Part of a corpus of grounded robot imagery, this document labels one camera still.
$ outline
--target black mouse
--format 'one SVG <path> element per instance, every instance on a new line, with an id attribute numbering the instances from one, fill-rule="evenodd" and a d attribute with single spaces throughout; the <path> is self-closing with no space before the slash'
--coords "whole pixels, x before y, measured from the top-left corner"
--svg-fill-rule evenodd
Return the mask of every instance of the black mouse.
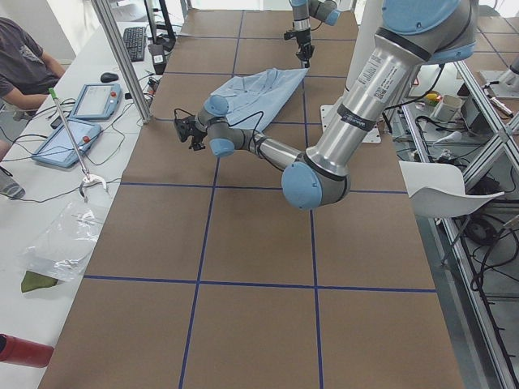
<path id="1" fill-rule="evenodd" d="M 115 73 L 106 72 L 101 75 L 102 83 L 111 83 L 113 81 L 117 81 L 118 79 L 119 79 L 119 76 L 116 75 Z"/>

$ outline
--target red cylinder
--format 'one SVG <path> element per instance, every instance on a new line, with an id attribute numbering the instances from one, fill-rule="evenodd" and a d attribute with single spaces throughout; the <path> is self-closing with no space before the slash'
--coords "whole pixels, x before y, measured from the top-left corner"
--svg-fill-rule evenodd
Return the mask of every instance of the red cylinder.
<path id="1" fill-rule="evenodd" d="M 54 347 L 0 334 L 0 361 L 13 365 L 46 367 Z"/>

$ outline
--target black keyboard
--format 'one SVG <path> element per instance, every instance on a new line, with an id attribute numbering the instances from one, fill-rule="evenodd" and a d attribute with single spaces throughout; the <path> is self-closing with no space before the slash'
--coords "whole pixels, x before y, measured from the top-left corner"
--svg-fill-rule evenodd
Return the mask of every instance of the black keyboard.
<path id="1" fill-rule="evenodd" d="M 146 27 L 129 27 L 124 29 L 122 40 L 127 47 L 132 62 L 144 60 L 146 49 Z"/>

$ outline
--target clear plastic bag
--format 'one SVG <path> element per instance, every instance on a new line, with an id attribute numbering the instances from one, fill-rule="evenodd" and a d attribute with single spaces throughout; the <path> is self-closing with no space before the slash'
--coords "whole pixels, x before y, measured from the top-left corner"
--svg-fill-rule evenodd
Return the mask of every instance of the clear plastic bag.
<path id="1" fill-rule="evenodd" d="M 71 281 L 88 264 L 108 209 L 88 203 L 69 203 L 58 218 L 20 254 L 27 270 Z"/>

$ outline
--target light blue towel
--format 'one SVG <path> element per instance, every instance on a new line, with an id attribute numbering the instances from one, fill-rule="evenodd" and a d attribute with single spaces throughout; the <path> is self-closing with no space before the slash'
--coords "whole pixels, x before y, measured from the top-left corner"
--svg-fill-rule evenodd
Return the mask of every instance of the light blue towel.
<path id="1" fill-rule="evenodd" d="M 235 76 L 211 93 L 211 96 L 218 95 L 227 100 L 229 112 L 226 118 L 229 124 L 237 123 L 253 113 L 263 111 L 264 116 L 257 127 L 259 132 L 263 132 L 292 96 L 307 72 L 308 69 L 288 71 L 268 69 L 257 75 Z M 252 130 L 259 118 L 258 114 L 237 127 Z"/>

